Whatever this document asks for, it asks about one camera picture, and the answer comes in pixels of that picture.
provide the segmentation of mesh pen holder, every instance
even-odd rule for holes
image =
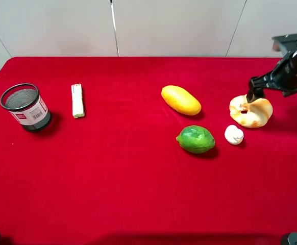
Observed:
[[[33,84],[22,83],[7,89],[0,104],[27,131],[39,131],[50,124],[51,113]]]

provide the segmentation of black robotic arm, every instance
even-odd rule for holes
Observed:
[[[250,79],[246,96],[249,103],[264,98],[264,88],[280,90],[284,96],[297,93],[297,34],[273,39],[274,50],[281,50],[285,56],[272,71]]]

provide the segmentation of green lime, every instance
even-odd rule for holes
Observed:
[[[182,148],[196,154],[206,152],[215,145],[212,134],[196,125],[185,127],[176,140]]]

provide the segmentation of bread roll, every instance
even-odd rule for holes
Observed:
[[[243,127],[258,128],[264,126],[273,113],[267,99],[257,99],[248,103],[246,95],[233,98],[229,105],[230,116]]]

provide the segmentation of yellow mango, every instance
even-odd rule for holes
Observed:
[[[165,86],[162,88],[161,95],[169,106],[182,114],[194,116],[201,111],[199,101],[181,87]]]

